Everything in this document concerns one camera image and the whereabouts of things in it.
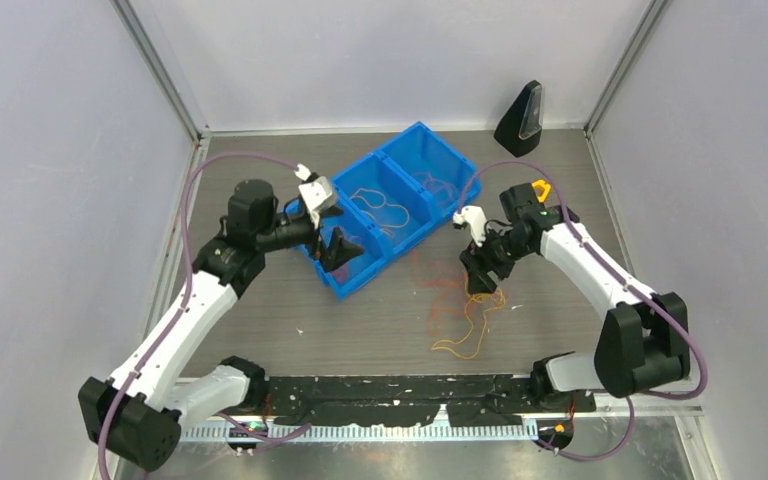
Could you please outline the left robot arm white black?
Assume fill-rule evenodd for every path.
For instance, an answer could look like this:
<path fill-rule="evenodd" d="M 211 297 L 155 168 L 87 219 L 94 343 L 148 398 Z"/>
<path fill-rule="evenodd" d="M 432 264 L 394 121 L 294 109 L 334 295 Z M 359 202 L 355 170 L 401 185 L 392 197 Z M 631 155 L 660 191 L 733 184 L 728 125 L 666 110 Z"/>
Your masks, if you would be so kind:
<path fill-rule="evenodd" d="M 154 472 L 201 421 L 231 407 L 253 414 L 265 405 L 264 369 L 237 356 L 185 386 L 176 383 L 207 333 L 264 270 L 267 254 L 303 246 L 327 272 L 363 254 L 338 228 L 322 238 L 324 221 L 344 212 L 327 178 L 310 175 L 298 190 L 295 210 L 286 213 L 270 183 L 239 183 L 219 232 L 191 260 L 176 302 L 107 379 L 90 377 L 81 386 L 79 405 L 101 464 L 113 453 Z"/>

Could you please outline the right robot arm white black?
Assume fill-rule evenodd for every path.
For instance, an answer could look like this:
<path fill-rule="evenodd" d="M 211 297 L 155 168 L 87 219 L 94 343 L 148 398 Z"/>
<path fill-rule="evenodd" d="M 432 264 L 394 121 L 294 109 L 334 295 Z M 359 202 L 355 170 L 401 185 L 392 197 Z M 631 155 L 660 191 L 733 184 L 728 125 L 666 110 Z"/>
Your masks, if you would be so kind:
<path fill-rule="evenodd" d="M 467 205 L 453 225 L 471 235 L 460 261 L 471 295 L 491 294 L 516 262 L 539 255 L 584 294 L 602 319 L 594 352 L 569 352 L 538 360 L 530 374 L 534 403 L 556 410 L 572 391 L 604 390 L 628 397 L 686 378 L 691 355 L 685 340 L 685 302 L 639 282 L 588 235 L 576 215 L 545 203 L 544 180 L 513 186 L 499 196 L 505 221 L 492 228 L 482 208 Z"/>

